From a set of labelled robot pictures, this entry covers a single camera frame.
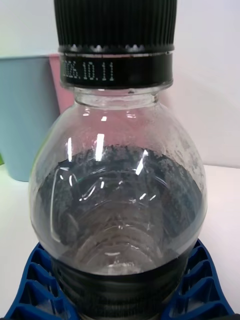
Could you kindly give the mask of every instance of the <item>bottle cap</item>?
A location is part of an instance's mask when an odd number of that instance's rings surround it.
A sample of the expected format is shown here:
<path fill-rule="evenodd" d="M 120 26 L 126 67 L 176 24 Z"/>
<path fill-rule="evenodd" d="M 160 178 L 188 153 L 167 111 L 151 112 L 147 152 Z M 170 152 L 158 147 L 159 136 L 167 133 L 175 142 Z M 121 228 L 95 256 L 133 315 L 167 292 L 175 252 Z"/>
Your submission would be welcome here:
<path fill-rule="evenodd" d="M 54 6 L 63 84 L 172 84 L 177 0 L 54 0 Z"/>

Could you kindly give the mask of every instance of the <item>bottle neck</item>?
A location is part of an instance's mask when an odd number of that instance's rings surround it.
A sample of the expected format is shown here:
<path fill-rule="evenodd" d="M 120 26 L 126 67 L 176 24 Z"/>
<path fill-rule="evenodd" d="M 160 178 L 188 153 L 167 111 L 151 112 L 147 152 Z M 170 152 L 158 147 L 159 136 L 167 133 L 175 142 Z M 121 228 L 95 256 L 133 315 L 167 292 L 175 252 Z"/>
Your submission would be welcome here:
<path fill-rule="evenodd" d="M 138 89 L 83 89 L 74 88 L 75 103 L 88 108 L 136 109 L 152 107 L 159 100 L 159 92 L 168 86 Z"/>

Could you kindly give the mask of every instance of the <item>blue bottle holder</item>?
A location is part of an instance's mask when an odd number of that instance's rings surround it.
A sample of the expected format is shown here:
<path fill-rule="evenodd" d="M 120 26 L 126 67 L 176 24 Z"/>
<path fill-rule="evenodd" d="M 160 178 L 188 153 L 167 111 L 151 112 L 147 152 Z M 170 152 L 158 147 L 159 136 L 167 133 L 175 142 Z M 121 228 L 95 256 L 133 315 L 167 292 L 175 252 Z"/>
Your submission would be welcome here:
<path fill-rule="evenodd" d="M 210 254 L 197 241 L 182 282 L 161 320 L 206 320 L 234 312 L 222 292 Z M 53 276 L 49 255 L 38 244 L 25 266 L 16 298 L 6 314 L 12 320 L 78 320 Z"/>

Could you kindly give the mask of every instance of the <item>white wall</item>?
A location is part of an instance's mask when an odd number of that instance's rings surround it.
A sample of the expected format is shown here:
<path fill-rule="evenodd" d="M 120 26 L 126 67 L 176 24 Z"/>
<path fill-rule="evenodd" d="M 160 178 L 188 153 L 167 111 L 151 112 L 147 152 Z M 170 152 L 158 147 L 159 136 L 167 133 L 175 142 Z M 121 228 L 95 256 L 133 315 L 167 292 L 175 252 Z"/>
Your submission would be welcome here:
<path fill-rule="evenodd" d="M 240 167 L 240 0 L 178 0 L 163 96 L 205 164 Z M 55 53 L 53 0 L 0 0 L 0 57 Z"/>

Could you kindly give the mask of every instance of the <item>blue cup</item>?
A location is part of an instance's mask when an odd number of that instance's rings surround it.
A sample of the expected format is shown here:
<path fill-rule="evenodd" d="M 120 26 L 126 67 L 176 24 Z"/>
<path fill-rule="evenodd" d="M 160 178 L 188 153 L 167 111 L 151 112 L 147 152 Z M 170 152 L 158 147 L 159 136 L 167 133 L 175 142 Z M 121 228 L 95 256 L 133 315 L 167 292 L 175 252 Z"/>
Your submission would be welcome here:
<path fill-rule="evenodd" d="M 13 179 L 29 180 L 59 114 L 48 57 L 0 59 L 0 153 Z"/>

